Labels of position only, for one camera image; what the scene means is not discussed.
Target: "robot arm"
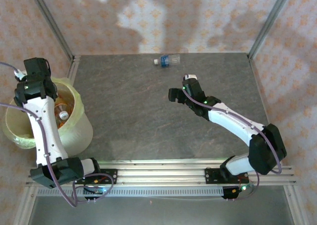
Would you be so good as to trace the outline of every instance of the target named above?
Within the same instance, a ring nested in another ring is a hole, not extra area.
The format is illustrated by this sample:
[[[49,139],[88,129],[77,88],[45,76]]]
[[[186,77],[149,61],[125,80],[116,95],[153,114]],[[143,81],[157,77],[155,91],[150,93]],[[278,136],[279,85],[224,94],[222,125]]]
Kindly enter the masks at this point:
[[[221,165],[223,177],[249,171],[267,174],[276,166],[275,157],[259,132],[270,141],[280,161],[286,157],[283,141],[275,125],[264,126],[253,122],[231,110],[221,100],[213,96],[206,97],[195,75],[184,77],[183,89],[169,89],[168,98],[171,102],[177,99],[178,103],[186,104],[196,115],[226,128],[249,147],[248,154],[232,156]]]
[[[94,158],[80,160],[68,158],[61,143],[54,116],[54,101],[57,98],[57,89],[51,80],[51,69],[47,60],[32,58],[24,61],[27,75],[18,79],[15,89],[15,103],[37,115],[34,118],[30,114],[36,150],[37,169],[30,171],[31,178],[46,186],[54,188],[55,183],[48,170],[46,157],[49,157],[51,166],[60,184],[80,179],[87,174],[100,172],[97,161]],[[47,138],[48,155],[44,152],[43,135],[37,123],[41,120]]]

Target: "black bracket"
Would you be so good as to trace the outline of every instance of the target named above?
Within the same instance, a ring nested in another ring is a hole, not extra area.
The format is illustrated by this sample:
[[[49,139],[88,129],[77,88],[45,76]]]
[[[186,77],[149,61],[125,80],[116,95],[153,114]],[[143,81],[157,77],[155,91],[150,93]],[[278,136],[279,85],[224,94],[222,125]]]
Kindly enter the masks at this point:
[[[27,104],[28,100],[46,96],[54,101],[57,98],[57,88],[51,79],[49,62],[44,58],[31,58],[24,60],[27,75],[16,85],[14,102],[18,106]]]
[[[221,100],[216,97],[206,97],[204,91],[202,91],[197,79],[190,78],[183,81],[183,89],[196,101],[204,103],[208,106],[214,106],[217,103],[221,103]],[[168,91],[168,100],[171,102],[177,102],[180,104],[186,104],[197,116],[203,117],[209,121],[208,111],[209,109],[199,106],[190,101],[184,94],[182,89],[171,88]]]
[[[220,168],[206,168],[205,169],[206,184],[248,184],[248,174],[242,173],[239,175],[231,175],[230,177],[223,177]]]
[[[113,184],[117,184],[118,169],[100,169],[100,173],[105,173],[113,178]],[[102,175],[96,175],[91,177],[86,177],[85,179],[79,179],[75,184],[79,185],[104,185],[111,184],[111,180],[108,177]]]

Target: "gray floor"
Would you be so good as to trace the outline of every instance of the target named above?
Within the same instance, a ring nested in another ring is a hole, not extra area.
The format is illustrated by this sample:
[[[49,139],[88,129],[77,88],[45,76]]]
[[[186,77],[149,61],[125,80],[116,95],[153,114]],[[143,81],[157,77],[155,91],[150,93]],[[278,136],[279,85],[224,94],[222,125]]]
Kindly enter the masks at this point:
[[[284,189],[260,187],[235,202],[171,198],[105,198],[70,207],[61,197],[36,199],[29,225],[291,225]]]
[[[181,65],[153,65],[159,55],[82,56],[74,86],[94,128],[81,158],[151,160],[227,158],[248,151],[224,128],[168,101],[185,73],[207,96],[263,124],[265,112],[246,54],[184,54]]]

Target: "plastic bottle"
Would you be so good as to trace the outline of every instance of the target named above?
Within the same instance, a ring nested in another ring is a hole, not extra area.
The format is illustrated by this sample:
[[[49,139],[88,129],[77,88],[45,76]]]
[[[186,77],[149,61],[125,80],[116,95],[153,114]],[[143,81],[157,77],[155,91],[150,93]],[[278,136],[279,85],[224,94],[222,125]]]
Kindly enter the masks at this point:
[[[169,65],[179,65],[180,54],[161,56],[159,59],[154,59],[154,64],[160,64],[161,67],[168,67]]]
[[[72,106],[68,105],[61,97],[57,97],[55,101],[54,113],[57,127],[62,127],[68,120],[72,112]]]

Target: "wall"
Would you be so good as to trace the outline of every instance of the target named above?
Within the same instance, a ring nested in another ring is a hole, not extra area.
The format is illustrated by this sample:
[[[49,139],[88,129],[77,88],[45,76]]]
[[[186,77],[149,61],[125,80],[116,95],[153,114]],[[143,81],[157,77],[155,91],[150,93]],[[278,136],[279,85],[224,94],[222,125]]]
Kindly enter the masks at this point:
[[[248,52],[276,0],[45,0],[76,55]]]
[[[317,0],[289,0],[254,67],[269,121],[296,167],[311,224],[317,224]]]
[[[0,0],[0,61],[24,69],[23,60],[44,57],[53,75],[65,77],[69,62],[33,0]],[[11,69],[0,65],[0,101],[14,97],[16,81]],[[0,118],[4,114],[0,108]],[[35,165],[35,151],[22,150],[0,130],[0,217],[1,224],[13,223],[23,182]]]

